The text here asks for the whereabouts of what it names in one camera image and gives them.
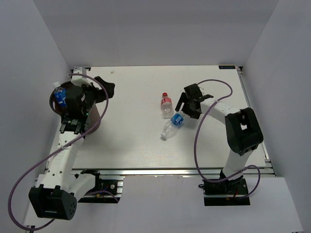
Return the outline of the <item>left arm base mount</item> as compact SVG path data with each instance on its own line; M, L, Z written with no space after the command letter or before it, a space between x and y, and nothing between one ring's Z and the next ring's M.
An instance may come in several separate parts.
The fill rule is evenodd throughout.
M119 182L118 179L102 176L94 169L72 171L69 193L79 203L118 203L121 198Z

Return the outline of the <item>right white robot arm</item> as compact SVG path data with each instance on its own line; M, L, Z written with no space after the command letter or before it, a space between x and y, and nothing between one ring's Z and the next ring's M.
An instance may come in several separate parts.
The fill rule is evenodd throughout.
M225 125L226 140L230 147L227 162L218 180L203 179L210 183L220 183L220 189L227 194L237 188L236 180L242 177L243 171L254 167L253 165L245 166L246 162L258 145L263 142L263 134L253 109L249 107L238 109L222 103L222 100L233 94L232 87L229 87L229 90L228 95L215 99L212 95L203 95L198 84L195 83L184 88L175 108L176 111L181 110L190 118L199 119L203 113L202 106L207 107L194 141L194 160L200 175L203 174L197 161L197 140L203 121L207 116L211 116Z

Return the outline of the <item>crushed light blue label bottle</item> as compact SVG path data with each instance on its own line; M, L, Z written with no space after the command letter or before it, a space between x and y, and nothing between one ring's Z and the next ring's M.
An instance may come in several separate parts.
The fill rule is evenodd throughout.
M167 140L174 137L182 127L185 119L185 114L182 112L175 113L170 120L164 125L160 134L162 140Z

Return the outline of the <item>dark blue label bottle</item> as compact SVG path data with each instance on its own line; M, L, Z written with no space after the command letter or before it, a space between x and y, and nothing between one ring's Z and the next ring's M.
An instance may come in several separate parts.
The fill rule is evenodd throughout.
M66 107L66 102L65 102L66 89L61 86L60 82L53 83L53 86L54 86L53 94L54 94L56 101L61 107Z

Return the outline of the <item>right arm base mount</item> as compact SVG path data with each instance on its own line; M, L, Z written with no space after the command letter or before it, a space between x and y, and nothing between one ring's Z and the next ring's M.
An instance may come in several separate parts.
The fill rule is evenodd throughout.
M249 206L248 187L244 177L211 183L203 180L198 185L204 193L205 206Z

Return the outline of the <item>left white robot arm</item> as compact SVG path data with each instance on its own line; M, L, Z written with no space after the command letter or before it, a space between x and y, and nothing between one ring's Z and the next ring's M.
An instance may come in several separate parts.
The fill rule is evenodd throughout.
M114 83L95 77L103 88L95 87L85 77L72 80L66 90L66 106L61 112L58 141L60 152L54 155L48 171L38 187L31 188L29 200L39 218L71 220L78 201L90 191L97 194L103 182L96 174L78 174L71 170L85 136L95 131L101 119L94 120L91 112L97 103L114 96Z

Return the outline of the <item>small red label bottle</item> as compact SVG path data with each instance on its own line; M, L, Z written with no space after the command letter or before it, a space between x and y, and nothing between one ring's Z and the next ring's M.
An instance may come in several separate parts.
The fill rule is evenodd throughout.
M174 109L171 98L166 92L162 94L161 111L164 118L171 118L174 115Z

